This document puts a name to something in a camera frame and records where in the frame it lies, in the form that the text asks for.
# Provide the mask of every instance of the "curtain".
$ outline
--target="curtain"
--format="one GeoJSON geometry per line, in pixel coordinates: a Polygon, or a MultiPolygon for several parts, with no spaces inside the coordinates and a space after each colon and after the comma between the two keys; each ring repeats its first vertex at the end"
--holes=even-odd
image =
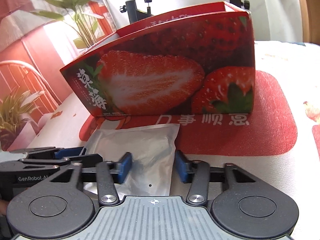
{"type": "Polygon", "coordinates": [[[115,31],[103,0],[0,0],[0,143],[27,147],[72,90],[60,68],[115,31]]]}

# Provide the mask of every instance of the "round black disc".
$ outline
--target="round black disc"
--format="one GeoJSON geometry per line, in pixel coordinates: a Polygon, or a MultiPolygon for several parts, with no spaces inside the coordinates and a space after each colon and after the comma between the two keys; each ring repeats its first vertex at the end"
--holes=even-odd
{"type": "Polygon", "coordinates": [[[36,186],[14,197],[7,208],[10,226],[24,236],[62,238],[83,228],[95,214],[92,200],[68,183],[36,186]]]}
{"type": "Polygon", "coordinates": [[[238,183],[218,195],[211,214],[230,233],[248,239],[290,234],[299,210],[292,198],[267,183],[238,183]]]}

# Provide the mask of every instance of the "human hand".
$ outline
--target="human hand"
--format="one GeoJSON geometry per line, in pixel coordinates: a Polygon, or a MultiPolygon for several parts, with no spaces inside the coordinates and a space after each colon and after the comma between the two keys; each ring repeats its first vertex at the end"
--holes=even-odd
{"type": "Polygon", "coordinates": [[[7,206],[9,204],[9,201],[5,201],[0,199],[0,214],[1,215],[6,215],[7,214],[7,206]]]}

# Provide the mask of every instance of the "metal screw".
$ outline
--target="metal screw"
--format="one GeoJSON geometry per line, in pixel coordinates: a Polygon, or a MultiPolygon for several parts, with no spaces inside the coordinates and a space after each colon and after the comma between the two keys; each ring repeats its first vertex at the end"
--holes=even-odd
{"type": "Polygon", "coordinates": [[[117,197],[114,195],[104,195],[100,199],[104,203],[112,203],[117,200],[117,197]]]}
{"type": "Polygon", "coordinates": [[[204,201],[204,197],[201,195],[192,195],[189,197],[189,200],[193,203],[200,203],[204,201]]]}

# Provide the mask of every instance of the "plant pot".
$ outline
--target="plant pot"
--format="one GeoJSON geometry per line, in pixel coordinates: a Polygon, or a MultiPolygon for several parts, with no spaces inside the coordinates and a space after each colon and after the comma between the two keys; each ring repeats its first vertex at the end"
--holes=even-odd
{"type": "Polygon", "coordinates": [[[7,150],[12,151],[21,148],[27,148],[35,137],[36,133],[33,130],[32,125],[27,122],[7,150]]]}
{"type": "MultiPolygon", "coordinates": [[[[24,124],[17,129],[17,134],[21,132],[23,127],[24,127],[24,124]]],[[[6,151],[16,138],[17,138],[16,134],[10,133],[5,129],[0,130],[1,149],[3,151],[6,151]]]]}

